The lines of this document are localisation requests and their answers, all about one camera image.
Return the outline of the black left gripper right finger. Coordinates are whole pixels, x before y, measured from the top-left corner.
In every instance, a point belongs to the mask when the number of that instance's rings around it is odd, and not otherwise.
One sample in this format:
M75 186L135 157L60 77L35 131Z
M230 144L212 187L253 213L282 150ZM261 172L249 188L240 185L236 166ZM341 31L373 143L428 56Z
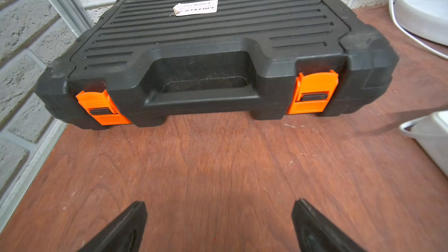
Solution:
M292 221L302 252L363 252L365 250L306 199L301 198L295 201Z

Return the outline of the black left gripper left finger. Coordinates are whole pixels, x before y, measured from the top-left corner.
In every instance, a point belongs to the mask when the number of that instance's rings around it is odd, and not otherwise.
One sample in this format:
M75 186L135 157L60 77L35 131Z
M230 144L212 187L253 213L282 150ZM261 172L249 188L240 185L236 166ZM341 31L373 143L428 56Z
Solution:
M137 252L140 250L147 217L145 203L136 201L79 250L81 252Z

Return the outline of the white multicolour power strip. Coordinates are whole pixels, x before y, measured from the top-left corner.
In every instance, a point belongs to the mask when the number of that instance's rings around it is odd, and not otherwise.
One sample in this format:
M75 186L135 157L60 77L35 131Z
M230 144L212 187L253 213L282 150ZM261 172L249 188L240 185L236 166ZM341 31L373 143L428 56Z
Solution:
M434 112L399 126L400 133L412 138L448 176L448 111Z

